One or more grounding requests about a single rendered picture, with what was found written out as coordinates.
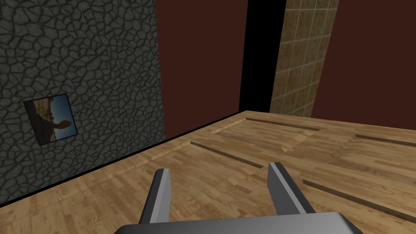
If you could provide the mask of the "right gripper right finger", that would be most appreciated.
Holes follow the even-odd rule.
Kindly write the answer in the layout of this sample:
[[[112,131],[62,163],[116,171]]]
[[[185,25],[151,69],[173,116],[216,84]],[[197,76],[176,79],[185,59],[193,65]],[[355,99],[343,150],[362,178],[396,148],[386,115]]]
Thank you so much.
[[[315,213],[315,210],[279,162],[268,166],[267,187],[277,215]]]

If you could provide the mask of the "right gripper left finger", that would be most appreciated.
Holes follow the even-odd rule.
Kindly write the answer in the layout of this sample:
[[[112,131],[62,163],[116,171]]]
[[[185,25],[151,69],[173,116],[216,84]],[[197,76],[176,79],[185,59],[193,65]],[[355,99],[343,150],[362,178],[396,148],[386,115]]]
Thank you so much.
[[[139,223],[169,222],[171,192],[170,170],[156,170]]]

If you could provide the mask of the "framed landscape picture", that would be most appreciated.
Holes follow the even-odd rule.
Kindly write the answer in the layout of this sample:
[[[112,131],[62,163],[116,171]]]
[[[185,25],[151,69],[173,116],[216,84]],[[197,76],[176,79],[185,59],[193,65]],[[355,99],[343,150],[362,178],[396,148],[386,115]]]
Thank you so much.
[[[23,102],[39,146],[78,134],[66,93]]]

